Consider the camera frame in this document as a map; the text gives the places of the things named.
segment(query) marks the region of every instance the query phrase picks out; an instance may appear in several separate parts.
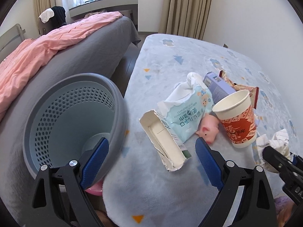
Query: open cardboard box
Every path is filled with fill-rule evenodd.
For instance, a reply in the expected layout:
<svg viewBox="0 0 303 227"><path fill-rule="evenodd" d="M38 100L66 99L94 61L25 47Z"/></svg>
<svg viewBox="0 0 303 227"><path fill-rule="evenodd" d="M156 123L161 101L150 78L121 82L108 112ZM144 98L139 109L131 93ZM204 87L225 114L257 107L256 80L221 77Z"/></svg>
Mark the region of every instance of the open cardboard box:
<svg viewBox="0 0 303 227"><path fill-rule="evenodd" d="M139 121L166 169L170 172L179 170L191 155L165 118L155 110L151 110Z"/></svg>

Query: pig ear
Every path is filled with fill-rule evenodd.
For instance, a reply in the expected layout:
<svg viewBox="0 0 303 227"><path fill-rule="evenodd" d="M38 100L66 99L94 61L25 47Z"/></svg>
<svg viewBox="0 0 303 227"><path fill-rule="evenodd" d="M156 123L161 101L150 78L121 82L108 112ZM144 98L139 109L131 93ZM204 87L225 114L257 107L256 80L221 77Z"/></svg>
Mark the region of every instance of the pig ear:
<svg viewBox="0 0 303 227"><path fill-rule="evenodd" d="M202 132L210 131L210 129L207 126L202 126Z"/></svg>

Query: window sill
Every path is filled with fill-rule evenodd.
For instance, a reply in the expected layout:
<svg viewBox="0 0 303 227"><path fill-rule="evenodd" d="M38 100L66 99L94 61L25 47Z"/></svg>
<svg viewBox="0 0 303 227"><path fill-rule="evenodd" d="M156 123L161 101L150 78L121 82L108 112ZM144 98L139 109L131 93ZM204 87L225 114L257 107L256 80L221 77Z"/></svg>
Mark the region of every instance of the window sill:
<svg viewBox="0 0 303 227"><path fill-rule="evenodd" d="M131 5L131 4L138 4L138 0L95 0L91 2L86 2L83 5L74 7L69 10L70 17L75 17L81 14L86 14L91 11L114 7L114 6L121 6L121 5Z"/></svg>

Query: paper cup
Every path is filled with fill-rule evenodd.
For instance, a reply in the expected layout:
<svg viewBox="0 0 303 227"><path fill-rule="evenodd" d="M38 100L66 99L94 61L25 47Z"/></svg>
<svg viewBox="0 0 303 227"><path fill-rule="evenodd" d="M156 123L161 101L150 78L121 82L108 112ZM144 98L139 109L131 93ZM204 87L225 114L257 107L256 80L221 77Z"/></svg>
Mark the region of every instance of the paper cup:
<svg viewBox="0 0 303 227"><path fill-rule="evenodd" d="M236 148L245 148L257 137L249 91L244 89L223 98L212 108Z"/></svg>

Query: fleece blanket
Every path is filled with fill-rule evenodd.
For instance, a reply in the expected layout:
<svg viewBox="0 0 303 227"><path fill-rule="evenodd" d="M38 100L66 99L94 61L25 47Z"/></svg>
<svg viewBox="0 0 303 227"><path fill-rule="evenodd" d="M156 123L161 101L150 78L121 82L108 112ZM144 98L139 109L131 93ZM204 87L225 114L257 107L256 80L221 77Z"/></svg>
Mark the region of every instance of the fleece blanket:
<svg viewBox="0 0 303 227"><path fill-rule="evenodd" d="M120 17L122 14L119 12L96 14L55 29L36 40L24 40L0 64L0 121L27 82L59 50L79 43L94 31Z"/></svg>
<svg viewBox="0 0 303 227"><path fill-rule="evenodd" d="M119 227L197 227L204 218L218 191L211 186L195 153L198 136L194 134L184 144L192 157L179 171L168 172L139 118L157 108L157 102L165 100L189 72L205 76L210 71L219 74L222 69L234 82L260 88L258 134L272 137L285 128L290 151L300 152L296 129L281 95L252 59L196 39L165 34L148 36L125 94L128 108L125 144L103 184L107 214ZM211 148L238 166L254 168L252 146L236 149L221 125L219 130ZM275 197L282 191L283 183L279 175L266 174ZM232 208L225 226L232 223L235 212L236 208Z"/></svg>

